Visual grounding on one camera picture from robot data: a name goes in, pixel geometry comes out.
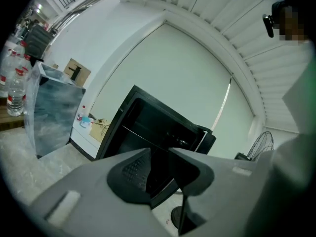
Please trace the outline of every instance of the ceiling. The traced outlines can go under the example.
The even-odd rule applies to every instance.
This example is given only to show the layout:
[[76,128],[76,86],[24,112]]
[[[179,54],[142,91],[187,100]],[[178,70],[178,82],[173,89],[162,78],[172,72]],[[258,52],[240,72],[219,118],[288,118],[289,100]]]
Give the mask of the ceiling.
[[280,0],[159,0],[195,15],[236,49],[260,91],[266,126],[298,132],[282,97],[312,57],[312,45],[268,37],[262,14]]

